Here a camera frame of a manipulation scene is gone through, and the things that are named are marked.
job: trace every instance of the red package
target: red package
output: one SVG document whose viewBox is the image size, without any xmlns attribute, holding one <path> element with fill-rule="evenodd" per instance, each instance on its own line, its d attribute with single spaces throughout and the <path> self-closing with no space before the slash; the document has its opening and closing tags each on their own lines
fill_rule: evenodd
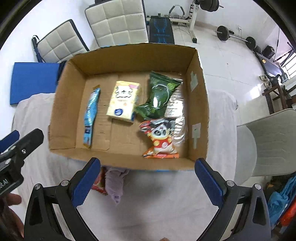
<svg viewBox="0 0 296 241">
<path fill-rule="evenodd" d="M 282 226 L 288 226 L 296 214 L 296 197 L 293 199 L 290 207 L 285 211 L 285 213 L 279 219 Z"/>
<path fill-rule="evenodd" d="M 143 153 L 145 158 L 178 158 L 179 154 L 173 145 L 174 119 L 156 119 L 142 122 L 140 130 L 144 132 L 153 143 L 153 147 Z"/>
<path fill-rule="evenodd" d="M 91 188 L 93 190 L 97 190 L 98 192 L 100 192 L 104 195 L 108 195 L 108 193 L 105 190 L 105 174 L 106 174 L 106 168 L 101 167 L 101 171 L 100 171 L 98 177 L 96 178 L 96 180 L 94 181 Z"/>
</svg>

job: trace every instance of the orange object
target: orange object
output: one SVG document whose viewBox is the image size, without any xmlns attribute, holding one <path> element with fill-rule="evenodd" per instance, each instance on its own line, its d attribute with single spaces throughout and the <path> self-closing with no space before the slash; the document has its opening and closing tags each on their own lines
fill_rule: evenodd
<svg viewBox="0 0 296 241">
<path fill-rule="evenodd" d="M 167 154 L 167 153 L 154 153 L 154 147 L 150 147 L 147 151 L 143 153 L 145 158 L 179 158 L 179 153 Z"/>
<path fill-rule="evenodd" d="M 108 195 L 108 193 L 105 190 L 105 174 L 106 174 L 106 168 L 101 167 L 101 171 L 94 181 L 94 184 L 92 185 L 92 189 L 96 190 L 104 195 Z"/>
<path fill-rule="evenodd" d="M 296 214 L 296 197 L 293 199 L 290 207 L 284 212 L 279 219 L 282 226 L 288 226 Z"/>
</svg>

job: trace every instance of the purple cloth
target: purple cloth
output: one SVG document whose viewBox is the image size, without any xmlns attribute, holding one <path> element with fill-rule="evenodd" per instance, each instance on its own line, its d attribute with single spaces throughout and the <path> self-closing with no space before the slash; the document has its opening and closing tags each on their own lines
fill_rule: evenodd
<svg viewBox="0 0 296 241">
<path fill-rule="evenodd" d="M 120 202 L 123 195 L 123 177 L 127 175 L 129 170 L 123 168 L 109 167 L 105 176 L 105 190 L 108 195 L 115 201 Z"/>
</svg>

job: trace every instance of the human hand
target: human hand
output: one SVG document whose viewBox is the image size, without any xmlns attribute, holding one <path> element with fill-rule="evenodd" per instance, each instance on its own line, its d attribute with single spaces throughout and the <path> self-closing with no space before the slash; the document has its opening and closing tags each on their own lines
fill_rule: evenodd
<svg viewBox="0 0 296 241">
<path fill-rule="evenodd" d="M 4 230 L 8 230 L 9 232 L 7 235 L 12 235 L 15 240 L 21 240 L 20 237 L 24 237 L 24 224 L 17 214 L 8 206 L 17 205 L 21 202 L 22 198 L 12 193 L 0 199 L 0 228 L 5 227 Z"/>
<path fill-rule="evenodd" d="M 22 198 L 20 195 L 9 193 L 6 196 L 6 201 L 7 201 L 8 206 L 18 205 L 22 202 Z M 9 209 L 9 210 L 11 212 L 11 215 L 13 216 L 13 219 L 16 223 L 16 226 L 17 226 L 21 236 L 24 237 L 24 224 L 22 223 L 19 216 L 12 209 Z"/>
</svg>

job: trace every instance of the yellow snack box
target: yellow snack box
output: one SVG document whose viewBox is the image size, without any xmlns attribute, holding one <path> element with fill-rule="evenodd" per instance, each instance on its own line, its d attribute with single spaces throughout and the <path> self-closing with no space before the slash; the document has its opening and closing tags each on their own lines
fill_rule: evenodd
<svg viewBox="0 0 296 241">
<path fill-rule="evenodd" d="M 139 93 L 139 83 L 117 81 L 106 115 L 115 119 L 133 122 L 136 115 L 134 110 L 138 104 Z"/>
</svg>

